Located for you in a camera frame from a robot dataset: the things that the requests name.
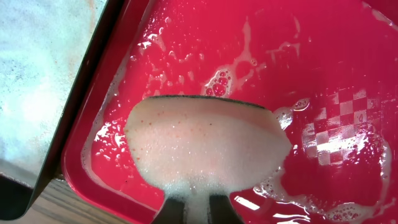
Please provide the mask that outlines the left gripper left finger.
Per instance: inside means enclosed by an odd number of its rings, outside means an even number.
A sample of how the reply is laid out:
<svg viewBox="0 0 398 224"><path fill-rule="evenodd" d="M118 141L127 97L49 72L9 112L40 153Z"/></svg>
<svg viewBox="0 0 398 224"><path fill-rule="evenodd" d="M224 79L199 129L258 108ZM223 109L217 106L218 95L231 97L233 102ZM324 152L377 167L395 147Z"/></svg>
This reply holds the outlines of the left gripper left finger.
<svg viewBox="0 0 398 224"><path fill-rule="evenodd" d="M185 201L167 198L151 224L186 224Z"/></svg>

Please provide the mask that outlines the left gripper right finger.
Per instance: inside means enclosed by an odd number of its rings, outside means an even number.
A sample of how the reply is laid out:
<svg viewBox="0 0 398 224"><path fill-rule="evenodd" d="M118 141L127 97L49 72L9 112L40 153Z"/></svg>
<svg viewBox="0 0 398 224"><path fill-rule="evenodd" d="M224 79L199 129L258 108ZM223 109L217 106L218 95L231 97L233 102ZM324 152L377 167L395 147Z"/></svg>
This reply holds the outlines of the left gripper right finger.
<svg viewBox="0 0 398 224"><path fill-rule="evenodd" d="M209 197L210 224L243 224L244 222L233 208L229 197L226 195L211 195Z"/></svg>

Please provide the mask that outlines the pink sponge with green scourer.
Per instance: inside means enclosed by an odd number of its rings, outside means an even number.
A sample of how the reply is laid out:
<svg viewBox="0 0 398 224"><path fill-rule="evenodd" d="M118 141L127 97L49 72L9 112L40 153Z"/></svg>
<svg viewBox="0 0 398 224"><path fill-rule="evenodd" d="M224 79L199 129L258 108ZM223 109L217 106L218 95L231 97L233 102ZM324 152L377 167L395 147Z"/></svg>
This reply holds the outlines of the pink sponge with green scourer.
<svg viewBox="0 0 398 224"><path fill-rule="evenodd" d="M292 148L271 111L216 97L146 98L131 110L124 133L142 178L169 194L249 189Z"/></svg>

